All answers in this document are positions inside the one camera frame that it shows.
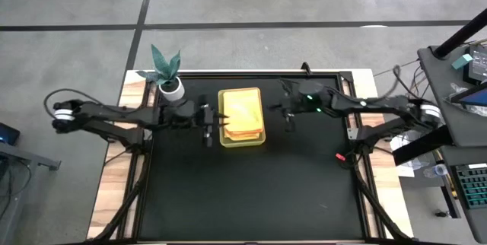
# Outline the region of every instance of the yellow container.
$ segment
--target yellow container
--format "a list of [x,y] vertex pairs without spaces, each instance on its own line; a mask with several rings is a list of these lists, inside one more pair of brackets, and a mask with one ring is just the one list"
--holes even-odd
[[[224,105],[223,105],[223,94],[225,92],[231,92],[231,91],[244,91],[244,90],[253,90],[257,89],[257,92],[259,94],[259,101],[260,101],[260,112],[263,115],[262,112],[262,101],[260,99],[260,89],[257,87],[252,87],[252,88],[241,88],[241,89],[227,89],[227,90],[220,90],[218,92],[218,111],[219,113],[224,114]],[[245,146],[257,146],[261,145],[264,143],[266,140],[266,129],[265,126],[263,125],[262,127],[262,132],[259,133],[259,138],[256,139],[249,139],[249,140],[244,140],[244,141],[233,141],[229,138],[224,137],[224,127],[220,127],[220,143],[227,147],[227,148],[234,148],[234,147],[245,147]]]

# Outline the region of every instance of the black cable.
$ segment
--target black cable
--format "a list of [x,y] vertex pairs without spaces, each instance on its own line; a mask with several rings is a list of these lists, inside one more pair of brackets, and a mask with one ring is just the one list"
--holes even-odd
[[410,237],[408,237],[406,234],[404,234],[399,227],[394,223],[392,218],[387,214],[386,210],[382,207],[382,205],[379,203],[379,200],[377,197],[374,196],[372,191],[368,188],[368,185],[362,178],[362,175],[360,173],[360,170],[358,166],[354,167],[354,172],[355,172],[355,177],[358,180],[358,188],[360,191],[364,194],[364,196],[367,198],[369,203],[372,206],[372,209],[374,210],[374,213],[376,213],[386,229],[390,232],[390,234],[393,236],[393,239],[395,240],[411,240]]
[[418,96],[416,96],[416,94],[414,94],[407,86],[406,84],[404,83],[404,81],[401,79],[401,77],[398,75],[398,73],[396,73],[395,71],[393,71],[393,74],[394,76],[396,76],[396,80],[404,87],[404,89],[406,89],[406,91],[408,91],[408,93],[411,94],[411,96],[413,96],[414,98],[417,98],[419,99]]
[[376,102],[379,102],[381,100],[384,100],[386,99],[387,97],[389,97],[393,92],[394,90],[396,90],[396,87],[397,87],[397,83],[399,82],[399,76],[401,75],[401,67],[399,65],[395,65],[394,68],[393,68],[393,73],[394,75],[396,76],[396,80],[394,81],[394,84],[393,86],[388,90],[388,92],[386,92],[384,95],[382,95],[381,97],[378,97],[377,99],[375,99],[374,101],[371,101],[369,103],[376,103]]
[[25,188],[27,188],[27,186],[29,185],[29,182],[30,180],[32,180],[32,170],[27,166],[27,164],[25,164],[24,162],[22,161],[19,161],[17,159],[13,159],[12,161],[17,161],[19,164],[22,164],[22,166],[24,166],[25,169],[27,169],[27,172],[29,173],[29,177],[27,178],[27,181],[25,182],[25,184],[22,186],[22,188],[20,188],[18,191],[16,192],[12,192],[10,195],[7,193],[5,195],[0,195],[0,197],[11,197],[11,196],[16,196],[18,195],[19,193],[22,193],[22,191],[25,190]]
[[5,204],[5,207],[3,208],[2,213],[0,214],[0,221],[3,219],[3,216],[7,212],[8,206],[10,206],[10,201],[12,198],[12,186],[13,186],[12,172],[11,172],[11,169],[8,168],[7,204]]
[[423,98],[423,97],[425,96],[426,91],[428,90],[428,88],[429,88],[429,84],[428,84],[428,85],[426,85],[426,88],[425,88],[425,90],[423,91],[423,94],[421,94],[421,98]]
[[381,151],[386,152],[388,154],[394,155],[393,152],[391,152],[391,151],[389,151],[387,149],[384,149],[382,147],[379,147],[379,146],[374,146],[374,149],[381,150]]
[[410,88],[414,85],[414,87],[416,88],[416,92],[417,94],[419,94],[419,89],[418,89],[418,84],[416,83],[416,78],[421,74],[419,73],[417,76],[416,76],[416,72],[421,68],[421,66],[418,66],[418,68],[414,71],[414,74],[412,74],[413,78],[412,78],[412,84],[410,86]]
[[[404,66],[410,65],[410,64],[415,63],[415,62],[417,62],[417,61],[419,61],[419,59],[415,59],[415,60],[413,60],[412,62],[407,62],[407,63],[404,63],[404,64],[400,65],[400,67],[404,67]],[[382,74],[385,74],[385,73],[391,72],[393,69],[394,69],[394,67],[392,67],[391,69],[387,69],[386,71],[379,72],[379,73],[375,74],[375,75],[374,75],[374,77],[377,77],[377,76],[379,76],[379,75],[382,75]]]
[[128,152],[129,149],[125,149],[123,150],[122,152],[120,152],[119,154],[115,155],[114,157],[111,157],[111,159],[109,159],[108,161],[105,161],[105,163],[103,164],[104,166],[106,166],[109,162],[111,162],[112,160],[116,159],[117,157],[121,156],[122,154],[125,154],[126,152]]
[[116,211],[115,215],[112,217],[107,226],[105,226],[101,233],[99,233],[93,240],[109,240],[113,232],[115,232],[124,214],[127,213],[130,206],[132,206],[132,203],[137,198],[142,189],[142,184],[145,182],[148,174],[148,160],[149,158],[144,159],[144,163],[142,164],[142,171],[140,172],[138,180],[137,182],[135,182],[132,191],[127,195],[126,199],[123,201],[122,205]]
[[71,89],[71,88],[61,88],[61,89],[58,89],[58,90],[54,90],[52,91],[51,93],[47,94],[47,96],[44,98],[44,101],[43,101],[43,104],[44,104],[44,110],[47,112],[48,115],[50,115],[52,118],[55,118],[54,115],[51,113],[51,111],[49,111],[49,108],[47,107],[47,101],[48,99],[54,95],[54,94],[57,94],[59,92],[65,92],[65,91],[68,91],[68,92],[73,92],[73,93],[76,93],[76,94],[80,94],[81,96],[83,97],[86,97],[87,99],[89,100],[92,100],[93,102],[95,102],[96,104],[100,105],[102,108],[104,109],[107,109],[109,111],[112,111],[112,112],[115,112],[115,113],[121,113],[121,114],[130,114],[130,113],[134,113],[134,112],[137,112],[139,111],[140,109],[143,108],[142,105],[138,106],[137,108],[135,108],[134,110],[132,111],[124,111],[124,110],[117,110],[117,109],[113,109],[111,107],[108,107],[106,104],[102,103],[101,101],[97,100],[96,98],[86,94],[86,93],[83,93],[79,90],[76,90],[76,89]]
[[358,162],[360,162],[360,160],[364,157],[364,154],[360,153],[360,154],[358,154],[358,157],[357,157],[357,154],[355,153],[354,149],[352,149],[351,151],[344,154],[343,157],[345,158],[345,162],[340,161],[339,165],[343,169],[352,169],[353,167],[358,165]]

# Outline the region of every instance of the wooden board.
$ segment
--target wooden board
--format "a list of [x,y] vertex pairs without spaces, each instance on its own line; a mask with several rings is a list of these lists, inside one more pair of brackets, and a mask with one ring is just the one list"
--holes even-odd
[[[355,92],[358,97],[377,96],[374,76],[370,69],[320,69],[314,71],[351,71],[354,78]],[[144,87],[145,80],[142,77],[138,76],[135,71],[127,71],[119,106],[137,107],[142,100]],[[361,114],[361,118],[363,125],[375,126],[384,122],[384,118],[381,114],[364,113]],[[124,124],[123,126],[125,128],[131,127],[131,125],[128,124]],[[390,150],[389,145],[384,142],[380,142],[377,146]],[[115,156],[121,151],[123,151],[121,145],[110,145],[107,152],[107,159]],[[411,224],[409,223],[409,216],[404,202],[399,177],[397,176],[394,158],[390,154],[374,151],[374,153],[370,155],[370,159],[374,182],[377,187],[377,194],[379,195],[381,205],[401,231],[412,237]],[[129,154],[123,154],[121,157],[108,163],[104,168],[87,238],[96,237],[116,213],[116,210],[121,206],[127,174],[129,172],[129,165]],[[130,230],[132,226],[134,209],[135,204],[132,205],[129,212],[127,230]],[[377,229],[375,227],[374,212],[368,202],[366,204],[366,209],[372,236],[376,237]],[[126,236],[128,237],[130,233],[131,231],[126,231]]]

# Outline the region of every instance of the keyboard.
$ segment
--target keyboard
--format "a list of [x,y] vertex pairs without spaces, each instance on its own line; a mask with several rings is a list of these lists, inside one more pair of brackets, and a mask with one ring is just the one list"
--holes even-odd
[[467,208],[487,208],[487,164],[454,167]]

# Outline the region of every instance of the teal box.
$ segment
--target teal box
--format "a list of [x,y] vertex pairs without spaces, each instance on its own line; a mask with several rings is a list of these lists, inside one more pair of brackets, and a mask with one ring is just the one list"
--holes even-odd
[[455,69],[458,70],[465,65],[467,65],[469,62],[473,60],[472,56],[470,54],[465,54],[461,56],[459,59],[457,59],[454,63],[451,64],[451,66]]

